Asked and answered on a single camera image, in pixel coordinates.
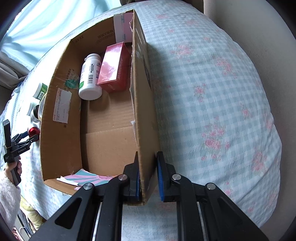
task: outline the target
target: wall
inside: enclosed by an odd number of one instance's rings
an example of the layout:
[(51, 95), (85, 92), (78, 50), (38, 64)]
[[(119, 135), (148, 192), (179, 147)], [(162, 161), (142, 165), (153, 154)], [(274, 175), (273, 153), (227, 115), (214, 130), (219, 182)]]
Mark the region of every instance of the wall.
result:
[(279, 240), (296, 215), (296, 40), (265, 0), (204, 0), (204, 12), (253, 61), (274, 116), (283, 146), (280, 192), (261, 230)]
[(0, 114), (3, 112), (7, 101), (10, 100), (12, 91), (0, 86)]

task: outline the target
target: checkered fabric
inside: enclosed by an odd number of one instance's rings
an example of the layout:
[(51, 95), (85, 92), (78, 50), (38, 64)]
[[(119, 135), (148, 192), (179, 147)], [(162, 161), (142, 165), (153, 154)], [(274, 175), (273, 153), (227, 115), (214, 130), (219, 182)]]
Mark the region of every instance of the checkered fabric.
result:
[[(281, 141), (259, 75), (237, 43), (182, 1), (129, 4), (81, 25), (15, 89), (0, 121), (11, 121), (12, 134), (26, 130), (26, 98), (40, 80), (49, 83), (69, 39), (130, 9), (136, 10), (148, 43), (166, 161), (192, 182), (214, 182), (258, 226), (263, 225), (276, 206)], [(22, 155), (22, 162), (22, 195), (49, 218), (69, 196), (43, 184), (38, 145)], [(162, 203), (156, 190), (144, 207), (125, 206), (122, 240), (177, 240), (175, 204)]]

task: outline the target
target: silver bolt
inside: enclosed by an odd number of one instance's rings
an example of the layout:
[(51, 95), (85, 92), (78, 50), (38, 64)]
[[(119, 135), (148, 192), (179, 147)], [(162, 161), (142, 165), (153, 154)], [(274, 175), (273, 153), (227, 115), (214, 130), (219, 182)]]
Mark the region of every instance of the silver bolt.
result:
[(216, 188), (216, 185), (214, 183), (208, 183), (207, 184), (207, 189), (214, 190), (215, 188)]
[(121, 175), (118, 176), (118, 179), (119, 179), (120, 181), (124, 181), (124, 180), (126, 180), (127, 178), (128, 178), (128, 176), (125, 175), (125, 174), (121, 174)]
[(179, 175), (179, 174), (174, 174), (174, 175), (172, 175), (172, 178), (173, 178), (175, 181), (177, 181), (177, 180), (180, 180), (180, 179), (181, 179), (181, 175)]
[(92, 184), (91, 184), (91, 183), (86, 183), (86, 184), (83, 185), (83, 188), (84, 188), (85, 190), (92, 189)]

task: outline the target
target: fluffy white sleeve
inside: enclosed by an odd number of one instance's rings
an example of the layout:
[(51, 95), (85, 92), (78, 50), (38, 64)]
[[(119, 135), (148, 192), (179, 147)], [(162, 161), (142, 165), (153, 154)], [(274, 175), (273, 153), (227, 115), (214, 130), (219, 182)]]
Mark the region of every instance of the fluffy white sleeve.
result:
[(0, 213), (7, 226), (12, 230), (20, 209), (20, 188), (16, 187), (4, 174), (0, 172)]

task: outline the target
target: red product box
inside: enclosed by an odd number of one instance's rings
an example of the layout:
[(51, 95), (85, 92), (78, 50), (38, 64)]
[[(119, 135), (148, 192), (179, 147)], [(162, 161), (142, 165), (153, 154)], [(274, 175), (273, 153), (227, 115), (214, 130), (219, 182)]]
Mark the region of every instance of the red product box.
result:
[(107, 47), (98, 78), (103, 90), (111, 93), (126, 89), (129, 58), (124, 42)]

